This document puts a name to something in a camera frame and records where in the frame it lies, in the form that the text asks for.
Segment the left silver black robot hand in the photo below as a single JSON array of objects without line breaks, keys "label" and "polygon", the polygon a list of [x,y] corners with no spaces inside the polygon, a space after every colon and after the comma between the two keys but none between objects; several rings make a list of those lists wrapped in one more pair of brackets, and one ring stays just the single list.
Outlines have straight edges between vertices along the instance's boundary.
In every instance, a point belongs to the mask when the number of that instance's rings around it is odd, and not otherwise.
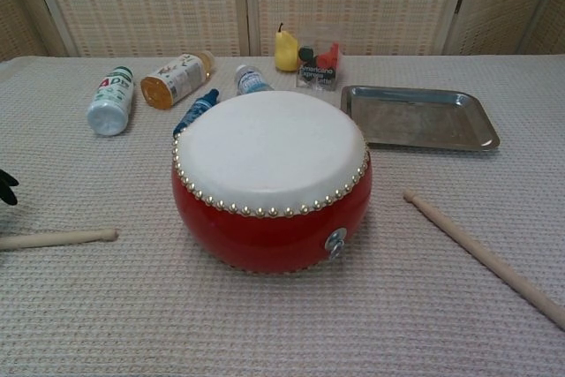
[{"label": "left silver black robot hand", "polygon": [[18,204],[17,197],[12,190],[12,187],[18,185],[19,181],[15,177],[4,170],[0,170],[0,197],[5,204],[10,206]]}]

